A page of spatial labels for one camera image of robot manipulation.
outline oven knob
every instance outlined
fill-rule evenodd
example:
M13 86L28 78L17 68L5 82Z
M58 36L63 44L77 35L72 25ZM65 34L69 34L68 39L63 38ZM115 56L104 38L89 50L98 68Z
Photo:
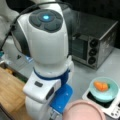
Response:
M98 40L92 40L91 42L90 42L90 47L91 48L94 48L94 47L97 47L97 45L98 45Z
M96 59L94 57L90 57L89 60L88 60L88 63L90 65L94 64L96 62Z
M96 49L91 49L90 52L89 52L90 56L94 56L96 54L97 54L97 50Z

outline blue light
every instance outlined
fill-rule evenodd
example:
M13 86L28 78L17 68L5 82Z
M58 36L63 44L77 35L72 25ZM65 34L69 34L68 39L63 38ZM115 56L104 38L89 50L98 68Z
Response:
M44 20L48 20L49 18L50 18L50 17L49 17L48 15L44 15L44 16L43 16L43 19L44 19Z

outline oven window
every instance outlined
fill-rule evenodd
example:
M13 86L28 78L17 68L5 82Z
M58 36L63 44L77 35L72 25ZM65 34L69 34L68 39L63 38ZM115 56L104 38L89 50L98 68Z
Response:
M75 39L72 41L72 54L83 60L87 60L88 41Z

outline orange object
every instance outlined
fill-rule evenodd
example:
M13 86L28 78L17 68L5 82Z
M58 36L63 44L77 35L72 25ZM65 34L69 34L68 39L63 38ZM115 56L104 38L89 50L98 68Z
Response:
M13 71L12 71L12 70L10 70L10 69L8 69L8 68L6 68L5 70L6 70L8 73L13 74Z
M109 89L108 84L105 82L95 81L94 86L97 90L101 92L107 91Z

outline kitchen appliance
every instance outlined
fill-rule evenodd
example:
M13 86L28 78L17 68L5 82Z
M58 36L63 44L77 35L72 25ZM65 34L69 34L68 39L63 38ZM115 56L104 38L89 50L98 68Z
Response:
M73 59L96 69L114 48L118 22L77 11L73 18Z
M83 94L82 98L84 100L90 100L96 103L98 106L101 107L101 110L105 114L109 115L110 117L115 118L115 119L118 119L120 117L120 89L118 91L117 96L113 100L106 102L106 103L97 101L91 94L89 88Z

